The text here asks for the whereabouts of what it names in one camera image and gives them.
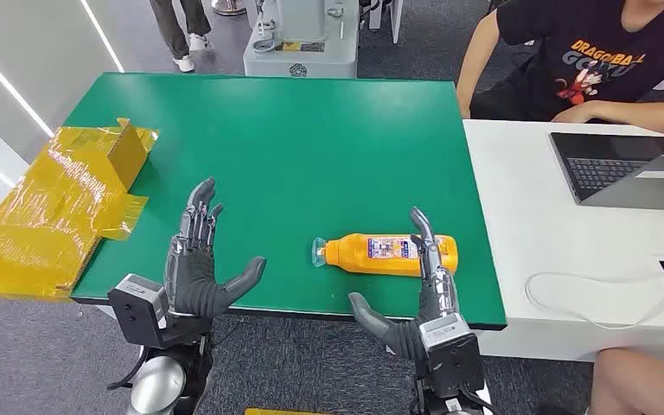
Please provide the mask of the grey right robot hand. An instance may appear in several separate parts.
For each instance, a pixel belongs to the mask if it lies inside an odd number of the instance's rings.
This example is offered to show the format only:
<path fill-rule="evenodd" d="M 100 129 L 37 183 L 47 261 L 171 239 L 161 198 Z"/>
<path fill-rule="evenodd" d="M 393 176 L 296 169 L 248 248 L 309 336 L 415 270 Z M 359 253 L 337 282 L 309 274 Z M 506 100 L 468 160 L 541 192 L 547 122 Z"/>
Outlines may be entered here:
<path fill-rule="evenodd" d="M 410 218 L 418 233 L 411 235 L 418 249 L 421 274 L 419 313 L 411 321 L 392 322 L 369 306 L 358 292 L 348 294 L 354 319 L 370 334 L 381 340 L 398 357 L 410 361 L 427 358 L 420 326 L 458 312 L 456 288 L 451 272 L 444 266 L 436 235 L 425 214 L 413 207 Z"/>

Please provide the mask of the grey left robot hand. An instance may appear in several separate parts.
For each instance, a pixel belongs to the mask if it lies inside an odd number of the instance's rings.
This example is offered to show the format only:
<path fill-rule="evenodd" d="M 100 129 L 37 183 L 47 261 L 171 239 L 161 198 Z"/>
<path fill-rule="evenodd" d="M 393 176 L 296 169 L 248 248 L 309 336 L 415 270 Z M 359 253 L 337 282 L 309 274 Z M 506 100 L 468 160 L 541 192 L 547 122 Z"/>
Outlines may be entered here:
<path fill-rule="evenodd" d="M 235 278 L 222 284 L 216 281 L 214 237 L 223 206 L 210 204 L 214 194 L 214 178 L 197 184 L 170 240 L 164 286 L 169 312 L 177 316 L 213 319 L 225 313 L 259 283 L 265 270 L 267 259 L 257 256 Z"/>

